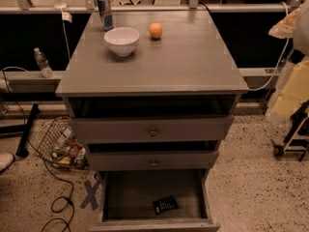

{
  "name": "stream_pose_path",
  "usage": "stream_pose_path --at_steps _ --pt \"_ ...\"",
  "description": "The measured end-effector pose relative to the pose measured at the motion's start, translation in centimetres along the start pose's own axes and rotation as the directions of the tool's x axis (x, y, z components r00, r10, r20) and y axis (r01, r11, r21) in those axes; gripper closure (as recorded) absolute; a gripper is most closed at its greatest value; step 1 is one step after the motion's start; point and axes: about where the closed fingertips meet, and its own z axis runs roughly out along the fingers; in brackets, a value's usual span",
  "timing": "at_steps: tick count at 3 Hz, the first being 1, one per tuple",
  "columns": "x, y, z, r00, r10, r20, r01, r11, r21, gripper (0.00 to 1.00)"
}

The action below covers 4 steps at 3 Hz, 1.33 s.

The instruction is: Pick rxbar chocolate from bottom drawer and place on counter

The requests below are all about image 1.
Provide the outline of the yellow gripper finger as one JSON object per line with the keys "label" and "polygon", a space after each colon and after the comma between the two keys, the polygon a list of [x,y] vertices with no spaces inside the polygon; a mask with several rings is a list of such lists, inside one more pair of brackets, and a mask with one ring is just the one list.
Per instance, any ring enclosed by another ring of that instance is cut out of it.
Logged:
{"label": "yellow gripper finger", "polygon": [[296,17],[300,9],[286,15],[282,20],[273,25],[268,34],[277,39],[291,39],[294,35]]}
{"label": "yellow gripper finger", "polygon": [[309,61],[287,63],[282,69],[265,113],[271,123],[288,120],[309,100]]}

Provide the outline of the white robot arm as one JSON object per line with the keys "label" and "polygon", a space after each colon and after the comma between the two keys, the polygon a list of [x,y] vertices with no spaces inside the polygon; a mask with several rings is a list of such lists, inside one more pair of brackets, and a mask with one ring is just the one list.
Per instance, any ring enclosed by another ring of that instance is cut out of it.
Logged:
{"label": "white robot arm", "polygon": [[309,0],[271,27],[268,34],[292,39],[293,49],[306,58],[282,69],[267,104],[266,118],[276,123],[291,117],[309,100]]}

